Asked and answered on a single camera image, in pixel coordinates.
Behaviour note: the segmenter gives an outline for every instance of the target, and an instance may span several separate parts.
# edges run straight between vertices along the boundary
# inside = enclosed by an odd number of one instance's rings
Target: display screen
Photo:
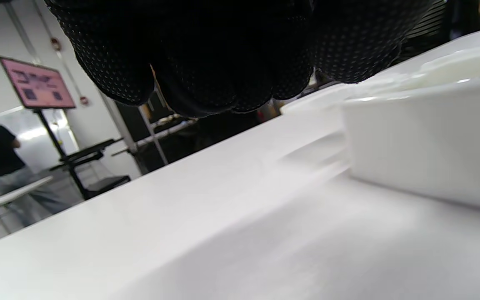
[[[7,57],[0,62],[25,108],[75,108],[57,70]]]

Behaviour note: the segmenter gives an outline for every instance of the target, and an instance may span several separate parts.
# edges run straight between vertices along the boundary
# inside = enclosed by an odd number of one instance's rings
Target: small white table
[[[40,186],[43,186],[51,182],[52,180],[53,180],[53,177],[48,176],[36,182],[28,184],[27,186],[21,187],[17,190],[13,190],[12,192],[8,192],[7,194],[0,196],[0,207],[3,207],[8,203],[11,203],[12,201],[18,199],[19,197],[30,193],[32,190],[36,190],[37,188],[40,188]],[[1,219],[0,219],[0,224],[3,226],[6,233],[10,234],[10,231],[8,230],[8,228],[5,226],[4,222]]]

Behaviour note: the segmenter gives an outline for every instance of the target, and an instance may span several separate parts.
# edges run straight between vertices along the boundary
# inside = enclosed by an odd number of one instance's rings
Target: gray pants
[[[23,167],[13,173],[0,176],[0,196],[22,188],[23,186],[27,186],[40,179],[40,176],[34,174],[28,167]],[[59,196],[49,190],[49,188],[46,186],[40,186],[29,192],[28,195],[21,196],[6,206],[17,215],[24,227],[32,225],[35,222],[33,215],[30,213],[30,205],[27,204],[29,200],[28,196],[44,207],[52,215],[70,208],[70,205],[60,201]]]

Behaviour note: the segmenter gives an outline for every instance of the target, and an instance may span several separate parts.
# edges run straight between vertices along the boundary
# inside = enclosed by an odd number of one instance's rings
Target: white table
[[[40,180],[37,180],[36,182],[33,182],[31,184],[28,184],[27,186],[21,187],[17,190],[13,190],[12,192],[8,192],[2,196],[0,196],[0,207],[3,207],[4,205],[11,203],[12,201],[18,199],[19,197],[30,193],[32,190],[36,190],[37,188],[40,188],[40,186],[43,186],[53,180],[52,176],[48,176],[45,178],[42,178]],[[7,233],[10,233],[9,230],[5,227],[5,230]]]
[[[0,300],[480,299],[480,211],[348,179],[340,129],[284,115],[0,240]]]

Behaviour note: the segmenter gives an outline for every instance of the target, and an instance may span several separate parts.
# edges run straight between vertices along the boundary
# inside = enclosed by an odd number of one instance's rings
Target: hand
[[[373,76],[431,0],[45,0],[80,65],[108,97],[141,105],[155,80],[192,117],[289,99],[314,68]]]

